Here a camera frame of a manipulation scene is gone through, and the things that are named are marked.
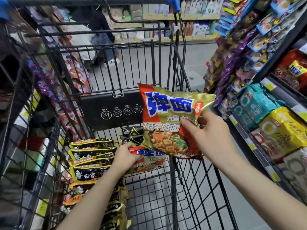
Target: shopping cart handle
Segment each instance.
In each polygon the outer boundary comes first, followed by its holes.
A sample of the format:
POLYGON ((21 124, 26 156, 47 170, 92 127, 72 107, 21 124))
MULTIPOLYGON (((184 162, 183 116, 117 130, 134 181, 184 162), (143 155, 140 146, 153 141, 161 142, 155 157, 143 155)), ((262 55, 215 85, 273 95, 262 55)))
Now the shopping cart handle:
MULTIPOLYGON (((180 11, 179 0, 106 0, 112 5, 130 4, 169 4, 174 10, 180 11)), ((21 7, 31 5, 90 5, 101 4, 101 0, 0 0, 0 5, 21 7)))

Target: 弹面 noodle bag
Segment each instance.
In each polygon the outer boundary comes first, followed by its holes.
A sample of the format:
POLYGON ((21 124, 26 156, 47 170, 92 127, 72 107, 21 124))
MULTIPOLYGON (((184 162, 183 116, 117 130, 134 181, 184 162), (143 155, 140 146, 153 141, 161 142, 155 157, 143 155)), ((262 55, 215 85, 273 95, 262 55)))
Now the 弹面 noodle bag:
POLYGON ((138 85, 144 100, 141 145, 182 159, 203 160, 196 142, 180 120, 188 119, 198 126, 199 115, 214 102, 215 95, 138 85))

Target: hand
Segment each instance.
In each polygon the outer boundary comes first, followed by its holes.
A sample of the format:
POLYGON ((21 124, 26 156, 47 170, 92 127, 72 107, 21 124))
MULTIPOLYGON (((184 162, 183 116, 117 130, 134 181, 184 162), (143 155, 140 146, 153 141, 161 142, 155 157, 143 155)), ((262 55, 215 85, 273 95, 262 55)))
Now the hand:
POLYGON ((136 161, 142 159, 143 155, 133 155, 129 151, 129 148, 135 147, 136 145, 132 142, 128 142, 121 145, 115 153, 115 158, 111 168, 115 168, 116 171, 120 172, 120 175, 123 175, 128 169, 133 166, 136 161))
POLYGON ((189 120, 181 120, 182 126, 193 136, 202 154, 213 164, 217 166, 221 161, 228 160, 235 154, 238 155, 228 125, 221 117, 205 110, 198 118, 198 122, 204 125, 203 129, 189 120))

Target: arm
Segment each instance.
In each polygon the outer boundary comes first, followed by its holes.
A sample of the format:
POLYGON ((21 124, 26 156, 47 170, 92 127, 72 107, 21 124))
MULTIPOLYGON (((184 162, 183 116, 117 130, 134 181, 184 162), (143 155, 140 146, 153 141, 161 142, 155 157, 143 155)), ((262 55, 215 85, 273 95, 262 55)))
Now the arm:
POLYGON ((129 142, 118 148, 110 169, 76 204, 57 230, 99 229, 117 181, 136 161, 142 158, 142 155, 132 155, 129 152, 131 147, 135 145, 129 142))
POLYGON ((229 178, 263 220, 272 229, 306 229, 307 207, 237 153, 223 119, 205 111, 198 121, 205 125, 203 129, 188 120, 181 124, 194 137, 203 155, 229 178))

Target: noodle bowl image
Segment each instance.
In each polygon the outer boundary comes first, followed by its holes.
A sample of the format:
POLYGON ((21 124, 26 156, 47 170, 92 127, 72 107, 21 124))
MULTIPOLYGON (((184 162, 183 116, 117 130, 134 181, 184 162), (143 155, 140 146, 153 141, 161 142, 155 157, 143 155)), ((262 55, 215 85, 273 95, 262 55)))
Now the noodle bowl image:
POLYGON ((149 133, 149 138, 157 150, 172 156, 186 155, 189 152, 188 141, 178 132, 154 131, 149 133))

